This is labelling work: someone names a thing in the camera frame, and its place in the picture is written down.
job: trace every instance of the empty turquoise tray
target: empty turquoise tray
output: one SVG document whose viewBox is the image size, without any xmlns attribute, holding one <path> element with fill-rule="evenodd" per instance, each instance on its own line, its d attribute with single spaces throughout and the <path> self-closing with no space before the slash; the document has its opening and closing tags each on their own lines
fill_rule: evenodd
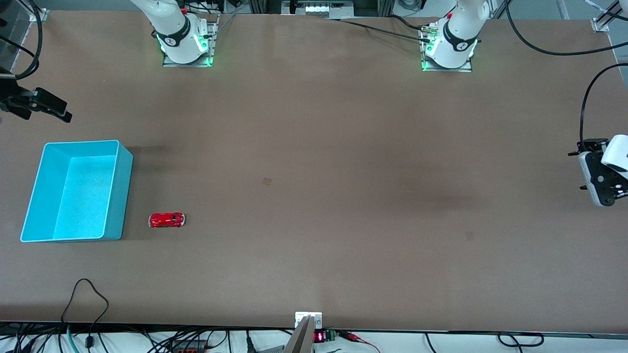
<svg viewBox="0 0 628 353">
<path fill-rule="evenodd" d="M 20 239 L 120 239 L 132 165 L 118 140 L 47 143 Z"/>
</svg>

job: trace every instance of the toy car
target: toy car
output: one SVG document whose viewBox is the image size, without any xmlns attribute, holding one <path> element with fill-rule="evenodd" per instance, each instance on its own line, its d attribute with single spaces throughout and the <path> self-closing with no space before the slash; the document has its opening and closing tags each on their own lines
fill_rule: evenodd
<svg viewBox="0 0 628 353">
<path fill-rule="evenodd" d="M 185 224 L 185 214 L 172 212 L 168 214 L 151 214 L 148 219 L 150 228 L 181 227 Z"/>
</svg>

